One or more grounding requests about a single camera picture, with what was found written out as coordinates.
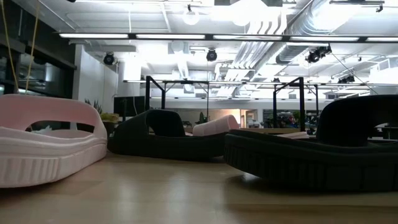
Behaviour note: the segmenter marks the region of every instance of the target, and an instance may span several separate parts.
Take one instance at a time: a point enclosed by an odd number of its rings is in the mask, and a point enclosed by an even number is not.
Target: ceiling light
[[[358,41],[359,37],[333,37],[333,36],[324,36],[324,37],[311,37],[311,36],[304,36],[304,37],[291,37],[290,41],[319,41],[319,42],[356,42]]]
[[[214,35],[215,40],[282,40],[281,36],[274,35]]]
[[[202,47],[202,46],[189,46],[190,51],[196,51],[196,52],[203,52],[205,53],[207,51],[208,47]]]
[[[145,83],[145,80],[123,80],[123,82],[127,83]]]
[[[60,34],[62,38],[69,39],[128,39],[127,34]]]
[[[248,82],[247,85],[275,85],[275,83],[270,82]]]
[[[309,55],[305,58],[308,63],[318,62],[321,58],[326,57],[327,54],[331,53],[331,47],[317,47],[315,50],[311,50]]]
[[[329,4],[358,4],[365,6],[379,6],[380,4],[384,4],[383,0],[370,0],[370,1],[342,1],[342,0],[331,0]]]
[[[361,86],[360,83],[327,83],[325,86]]]
[[[180,100],[204,100],[200,97],[179,97]]]
[[[185,10],[184,14],[182,15],[182,20],[184,23],[193,26],[199,22],[199,12],[191,10],[190,5],[188,6],[189,9]]]
[[[160,96],[151,96],[150,99],[162,99]],[[174,99],[174,97],[165,97],[165,99]]]
[[[398,42],[398,37],[368,37],[367,42]]]
[[[200,1],[164,1],[164,0],[76,0],[76,2],[87,2],[87,3],[120,3],[120,4],[159,4],[160,2],[164,4],[186,4],[189,2],[191,5],[201,6]]]
[[[209,84],[243,84],[243,82],[209,82]]]
[[[204,40],[205,35],[201,34],[137,34],[137,39],[191,39],[191,40]]]
[[[316,46],[316,47],[327,47],[328,43],[310,43],[310,42],[288,42],[288,46]]]

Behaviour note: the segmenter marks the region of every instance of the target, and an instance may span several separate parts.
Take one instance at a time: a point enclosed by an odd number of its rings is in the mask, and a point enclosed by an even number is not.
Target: ceiling
[[[13,0],[27,11],[35,11],[35,1]],[[295,0],[296,4],[284,4],[287,23],[310,0]],[[192,9],[199,13],[199,21],[195,25],[188,25],[184,22],[186,4],[106,4],[92,2],[70,3],[66,0],[40,0],[40,19],[60,32],[153,32],[153,33],[204,33],[204,34],[245,34],[250,32],[250,25],[237,26],[232,20],[215,19],[222,15],[223,10],[229,6],[215,6],[214,1],[202,1],[201,6],[194,6]],[[359,6],[355,13],[339,8],[335,14],[318,16],[317,22],[328,24],[334,19],[338,20],[346,13],[352,13],[342,25],[333,29],[333,35],[397,35],[398,34],[398,5],[395,0],[386,0],[382,12],[376,12],[378,6]],[[250,15],[250,11],[241,9],[243,15]],[[169,54],[168,45],[170,41],[143,41],[143,40],[91,40],[85,42],[91,46],[99,46],[92,52],[100,59],[105,51],[104,46],[135,46],[136,53],[142,62],[142,74],[172,74],[173,70],[179,70],[176,54]],[[206,42],[187,41],[188,46],[200,46],[215,48],[218,59],[215,62],[207,62],[206,52],[191,52],[186,55],[185,60],[189,70],[215,71],[217,63],[232,62],[242,50],[242,42]],[[288,82],[296,77],[305,77],[306,81],[313,82],[337,82],[334,77],[344,72],[346,68],[352,68],[358,77],[365,82],[370,75],[370,68],[380,61],[380,58],[393,57],[398,55],[398,44],[332,44],[332,51],[341,63],[332,55],[327,55],[318,63],[308,64],[304,60],[305,54],[297,56],[288,65],[276,65],[280,67],[278,72],[257,73],[255,77],[272,78],[274,75],[280,77],[282,82]],[[116,55],[127,57],[129,52],[118,52]]]

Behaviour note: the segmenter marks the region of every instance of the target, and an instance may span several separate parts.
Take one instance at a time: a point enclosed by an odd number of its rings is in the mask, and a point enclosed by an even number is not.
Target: window
[[[45,96],[44,94],[36,93],[34,91],[26,91],[25,89],[19,88],[19,94],[33,95],[33,96]]]
[[[25,88],[29,71],[30,55],[21,55],[21,66],[19,72],[19,86]],[[29,90],[48,96],[68,98],[73,83],[73,74],[47,63],[39,57],[34,57],[30,69]]]
[[[0,79],[6,79],[7,58],[0,58]]]

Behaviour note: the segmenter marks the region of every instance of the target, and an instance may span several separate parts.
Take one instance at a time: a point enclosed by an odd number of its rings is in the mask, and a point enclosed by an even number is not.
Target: fluorescent light fixture
[[[128,39],[127,34],[60,34],[62,38],[69,39]]]
[[[398,86],[398,84],[378,84],[378,83],[367,83],[368,86]]]
[[[164,4],[186,4],[189,2],[191,5],[201,5],[200,1],[184,1],[184,0],[169,0],[169,1],[164,1],[164,0],[76,0],[76,2],[85,2],[85,3],[120,3],[120,4],[132,4],[132,3],[142,3],[142,4],[159,4],[159,3],[164,3]]]
[[[209,100],[228,100],[226,97],[209,97]]]
[[[326,83],[325,86],[362,86],[362,83]]]
[[[179,100],[205,100],[205,99],[202,99],[202,98],[200,98],[200,97],[179,97],[178,98]]]
[[[214,35],[215,40],[282,40],[281,36],[272,35]]]
[[[280,83],[271,83],[271,82],[247,82],[247,85],[275,85]]]
[[[368,37],[367,42],[398,42],[398,37]]]
[[[202,34],[137,34],[137,39],[192,39],[204,40]]]
[[[128,83],[145,83],[146,81],[145,80],[124,80],[125,82],[128,82]]]
[[[243,82],[209,82],[209,84],[243,84]]]
[[[289,40],[291,40],[291,41],[322,41],[322,42],[339,42],[339,41],[356,42],[359,40],[359,37],[333,37],[333,36],[297,37],[297,36],[295,36],[295,37],[291,37]]]
[[[162,99],[160,96],[152,96],[151,99]],[[174,97],[165,97],[165,99],[174,99]]]
[[[310,42],[288,42],[288,46],[316,46],[316,47],[327,47],[328,43],[310,43]]]
[[[189,50],[199,50],[199,51],[204,51],[206,52],[209,48],[208,47],[202,47],[202,46],[189,46]]]

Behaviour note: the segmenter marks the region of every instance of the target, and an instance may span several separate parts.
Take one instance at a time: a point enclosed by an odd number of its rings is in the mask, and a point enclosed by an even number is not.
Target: cable
[[[40,2],[39,2],[39,0],[37,0],[35,29],[33,30],[32,50],[30,51],[30,63],[29,63],[29,69],[28,69],[28,71],[27,71],[27,79],[26,79],[25,94],[27,94],[27,88],[28,88],[28,86],[29,86],[30,71],[31,71],[31,69],[32,69],[33,51],[34,51],[34,49],[35,49],[37,24],[39,23],[39,11],[40,11]]]
[[[11,60],[12,76],[14,77],[14,82],[15,82],[15,87],[16,87],[17,93],[19,93],[17,75],[15,74],[14,63],[12,62],[11,47],[10,47],[10,41],[9,41],[9,38],[8,38],[6,13],[4,12],[4,1],[3,1],[3,0],[1,0],[1,11],[2,11],[2,20],[4,21],[4,30],[5,30],[5,32],[6,32],[6,41],[7,41],[7,47],[8,47],[8,56],[10,57],[10,60]]]
[[[338,57],[336,57],[336,55],[334,55],[333,52],[331,52],[331,54],[337,59],[337,61],[339,61],[339,63],[340,63],[342,66],[344,66],[344,67],[347,69],[347,71],[350,72],[350,74],[352,74],[352,75],[353,75],[355,78],[357,78],[361,83],[363,83],[364,85],[366,85],[366,87],[368,87],[370,90],[372,90],[373,92],[375,92],[375,94],[378,95],[378,93],[377,93],[376,91],[374,91],[374,90],[373,90],[370,86],[368,86],[364,81],[362,81],[360,78],[358,78],[350,69],[348,69],[347,66],[345,66],[345,65],[343,64],[343,62],[341,62],[341,60],[340,60]]]
[[[125,70],[126,70],[126,62],[124,63],[123,72],[125,72]],[[135,84],[132,84],[132,92],[134,93],[134,96],[132,97],[132,105],[133,105],[133,107],[134,107],[134,111],[136,112],[136,116],[137,116],[138,113],[137,113],[137,108],[136,108],[136,97],[135,97],[136,93],[135,93],[134,85],[135,85]]]
[[[106,71],[106,65],[104,65],[104,69],[103,69],[103,80],[104,80],[104,85],[103,85],[103,90],[102,90],[102,105],[104,105],[104,100],[105,100],[105,71]]]

